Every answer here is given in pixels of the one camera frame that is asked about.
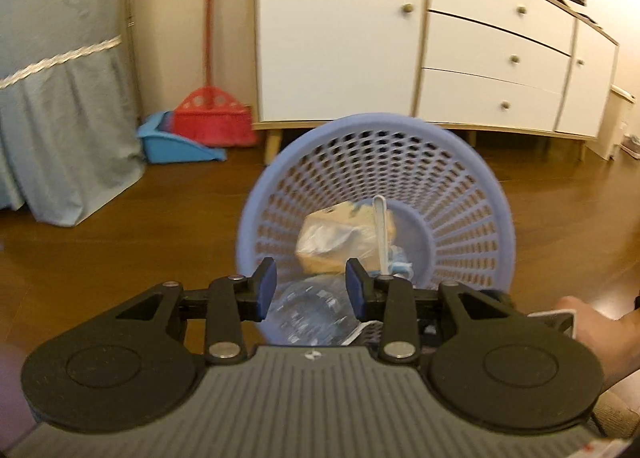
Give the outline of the person's right hand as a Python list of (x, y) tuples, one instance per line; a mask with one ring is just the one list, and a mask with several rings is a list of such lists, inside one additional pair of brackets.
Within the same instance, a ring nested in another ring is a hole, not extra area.
[(598, 357), (605, 391), (639, 370), (638, 309), (611, 319), (575, 296), (561, 297), (555, 308), (576, 311), (577, 340)]

